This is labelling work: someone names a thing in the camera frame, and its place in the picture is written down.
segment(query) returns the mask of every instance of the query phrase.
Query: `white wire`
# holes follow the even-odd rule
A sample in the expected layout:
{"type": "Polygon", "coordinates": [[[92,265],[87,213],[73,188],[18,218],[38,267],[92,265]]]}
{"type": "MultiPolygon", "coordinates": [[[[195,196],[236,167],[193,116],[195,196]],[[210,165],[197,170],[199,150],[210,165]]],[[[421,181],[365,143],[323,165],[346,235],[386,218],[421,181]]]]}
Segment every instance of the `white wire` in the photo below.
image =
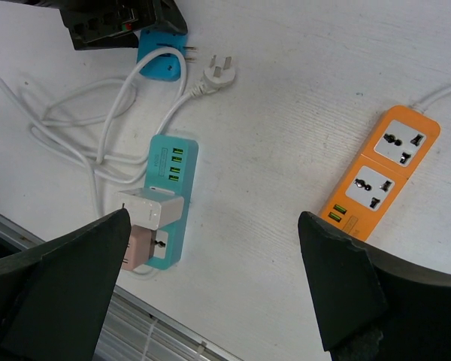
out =
{"type": "Polygon", "coordinates": [[[156,327],[157,322],[159,322],[158,318],[156,318],[150,325],[149,332],[147,333],[147,340],[145,341],[145,347],[144,347],[144,352],[142,353],[141,361],[145,361],[145,359],[147,358],[147,352],[149,350],[150,339],[152,338],[152,332],[153,332],[153,329],[156,327]]]}
{"type": "Polygon", "coordinates": [[[107,134],[110,125],[115,117],[125,113],[134,103],[136,96],[136,89],[132,82],[138,72],[150,61],[154,60],[157,56],[171,54],[175,55],[179,59],[180,63],[180,79],[179,79],[179,89],[174,99],[174,104],[171,109],[164,116],[160,122],[155,134],[159,134],[165,131],[167,125],[171,121],[175,112],[189,99],[192,98],[191,93],[183,94],[186,88],[187,82],[187,68],[186,60],[184,59],[182,53],[174,49],[173,47],[163,47],[153,52],[147,54],[137,65],[134,67],[130,75],[125,80],[120,79],[107,79],[101,80],[95,83],[91,83],[87,86],[83,86],[79,89],[74,90],[61,98],[58,98],[51,103],[49,103],[43,114],[40,117],[36,117],[30,110],[27,104],[20,100],[7,86],[7,84],[0,78],[0,89],[4,94],[11,100],[11,102],[16,105],[22,113],[28,118],[31,124],[28,127],[29,137],[39,144],[41,147],[49,150],[50,152],[62,157],[63,159],[73,162],[86,169],[86,173],[89,180],[89,187],[92,196],[92,204],[97,218],[102,216],[101,206],[98,201],[97,194],[97,183],[96,177],[105,179],[106,181],[111,181],[117,184],[133,184],[140,180],[147,169],[147,159],[148,150],[140,157],[133,156],[113,156],[106,154],[105,144],[107,141],[107,134]],[[109,110],[107,115],[100,115],[96,117],[90,117],[82,120],[57,120],[53,118],[48,118],[48,114],[56,107],[60,106],[64,102],[77,98],[84,93],[91,92],[102,88],[104,86],[112,85],[122,85],[119,94],[115,98],[112,108],[109,110]],[[73,126],[87,126],[90,124],[104,123],[104,127],[101,131],[101,137],[98,143],[98,148],[89,149],[80,147],[70,141],[66,141],[63,137],[56,134],[51,130],[55,127],[73,127],[73,126]],[[119,176],[112,174],[106,168],[101,166],[104,160],[111,162],[118,162],[128,165],[138,165],[138,170],[132,176],[119,176]]]}
{"type": "Polygon", "coordinates": [[[151,280],[152,278],[154,278],[155,276],[157,276],[158,272],[159,272],[159,270],[157,268],[149,267],[147,265],[142,265],[136,269],[133,269],[130,272],[127,272],[127,274],[130,277],[135,278],[137,280],[148,281],[148,280],[151,280]],[[145,272],[142,271],[142,269],[144,269],[144,267],[148,268],[148,270],[145,272]]]}
{"type": "Polygon", "coordinates": [[[413,105],[412,108],[420,113],[425,113],[433,103],[449,95],[451,95],[451,85],[443,89],[439,89],[437,92],[434,92],[426,96],[425,98],[417,102],[415,105],[413,105]]]}
{"type": "Polygon", "coordinates": [[[202,354],[205,351],[205,346],[203,344],[200,344],[197,347],[197,351],[195,352],[194,361],[199,361],[201,359],[202,354]]]}

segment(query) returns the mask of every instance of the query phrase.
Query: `black plastic part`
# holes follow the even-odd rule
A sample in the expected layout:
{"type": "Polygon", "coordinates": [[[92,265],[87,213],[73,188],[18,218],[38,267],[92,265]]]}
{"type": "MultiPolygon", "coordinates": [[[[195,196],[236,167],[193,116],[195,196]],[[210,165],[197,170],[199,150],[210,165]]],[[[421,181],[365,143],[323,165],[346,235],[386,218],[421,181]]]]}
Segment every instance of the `black plastic part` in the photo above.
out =
{"type": "Polygon", "coordinates": [[[134,32],[155,29],[186,34],[187,24],[174,0],[124,0],[93,11],[60,11],[75,50],[138,47],[134,32]]]}
{"type": "Polygon", "coordinates": [[[122,209],[0,259],[0,359],[92,359],[130,229],[122,209]]]}
{"type": "Polygon", "coordinates": [[[298,228],[322,344],[334,361],[451,360],[451,275],[309,212],[298,228]]]}

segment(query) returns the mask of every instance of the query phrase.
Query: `power cord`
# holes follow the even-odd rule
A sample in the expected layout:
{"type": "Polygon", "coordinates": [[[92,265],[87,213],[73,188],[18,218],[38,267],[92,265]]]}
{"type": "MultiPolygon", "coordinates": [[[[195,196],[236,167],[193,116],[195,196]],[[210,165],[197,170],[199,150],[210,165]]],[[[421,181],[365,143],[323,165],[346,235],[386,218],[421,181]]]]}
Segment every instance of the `power cord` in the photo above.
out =
{"type": "Polygon", "coordinates": [[[98,200],[97,183],[95,179],[96,177],[116,184],[133,184],[139,181],[145,175],[147,160],[149,156],[148,151],[146,151],[140,157],[112,156],[106,153],[105,145],[107,142],[107,135],[110,125],[112,124],[114,119],[119,115],[127,112],[127,110],[130,109],[135,101],[135,96],[137,93],[137,88],[133,84],[135,76],[150,61],[154,60],[158,56],[167,54],[176,56],[179,59],[179,89],[175,96],[173,105],[166,113],[166,115],[162,118],[162,121],[160,122],[156,132],[154,133],[154,135],[157,135],[163,133],[166,130],[167,125],[171,122],[171,119],[175,115],[177,110],[190,99],[197,98],[206,94],[215,93],[234,82],[236,73],[234,67],[231,66],[231,57],[226,58],[225,64],[221,68],[219,66],[216,66],[216,57],[214,56],[214,58],[212,58],[212,61],[210,62],[209,67],[204,70],[202,78],[197,81],[189,91],[184,93],[187,82],[186,60],[179,50],[174,49],[173,47],[163,47],[147,54],[140,62],[137,63],[137,65],[125,80],[115,78],[101,80],[76,89],[64,95],[63,97],[49,103],[45,107],[42,115],[39,117],[36,117],[29,110],[28,105],[23,100],[19,99],[14,94],[14,92],[11,91],[8,85],[0,78],[0,89],[30,121],[28,127],[29,137],[35,143],[56,154],[57,156],[60,156],[63,159],[68,160],[69,162],[73,162],[74,164],[85,168],[89,179],[93,209],[97,218],[102,217],[103,211],[98,200]],[[77,121],[57,120],[48,117],[48,114],[54,108],[57,108],[68,100],[77,98],[78,96],[81,96],[87,92],[96,91],[104,86],[116,85],[122,86],[107,115],[100,115],[97,117],[91,117],[77,121]],[[56,127],[88,126],[96,123],[104,123],[97,149],[83,148],[73,141],[65,140],[62,136],[53,131],[53,128],[56,127]],[[138,166],[138,170],[133,176],[117,176],[112,174],[102,165],[105,160],[108,162],[136,165],[138,166]]]}
{"type": "Polygon", "coordinates": [[[419,102],[414,104],[411,108],[415,111],[424,114],[428,108],[438,100],[442,98],[446,98],[451,95],[451,85],[444,87],[443,89],[439,89],[438,91],[431,93],[425,98],[421,99],[419,102]]]}
{"type": "Polygon", "coordinates": [[[156,318],[151,324],[149,328],[149,332],[147,333],[147,338],[145,341],[145,347],[144,352],[142,352],[141,361],[145,361],[147,359],[147,352],[149,352],[149,346],[150,346],[150,339],[152,338],[153,330],[155,329],[157,323],[159,322],[159,319],[156,318]]]}

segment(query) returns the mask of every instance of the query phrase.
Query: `green usb port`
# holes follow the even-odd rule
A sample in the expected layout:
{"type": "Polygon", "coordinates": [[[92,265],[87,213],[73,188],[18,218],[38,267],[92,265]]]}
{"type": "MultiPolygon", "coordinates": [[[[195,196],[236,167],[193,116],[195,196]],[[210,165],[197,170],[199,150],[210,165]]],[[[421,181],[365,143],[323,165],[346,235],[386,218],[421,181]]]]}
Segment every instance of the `green usb port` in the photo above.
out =
{"type": "Polygon", "coordinates": [[[346,212],[347,212],[347,209],[344,207],[341,207],[340,205],[335,205],[334,209],[341,214],[346,214],[346,212]]]}
{"type": "Polygon", "coordinates": [[[341,217],[339,217],[336,213],[329,213],[329,218],[332,218],[333,220],[335,220],[336,222],[340,222],[342,220],[341,217]]]}

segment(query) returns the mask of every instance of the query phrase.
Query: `white power plug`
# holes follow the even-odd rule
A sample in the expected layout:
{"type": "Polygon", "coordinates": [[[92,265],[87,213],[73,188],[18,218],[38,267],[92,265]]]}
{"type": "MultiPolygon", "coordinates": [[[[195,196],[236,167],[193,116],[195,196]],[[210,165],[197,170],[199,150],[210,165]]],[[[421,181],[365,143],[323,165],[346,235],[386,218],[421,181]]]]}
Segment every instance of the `white power plug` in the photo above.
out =
{"type": "Polygon", "coordinates": [[[190,90],[193,97],[218,92],[234,83],[235,68],[232,66],[232,57],[226,57],[222,67],[216,63],[217,56],[214,55],[209,66],[204,69],[202,79],[190,90]]]}

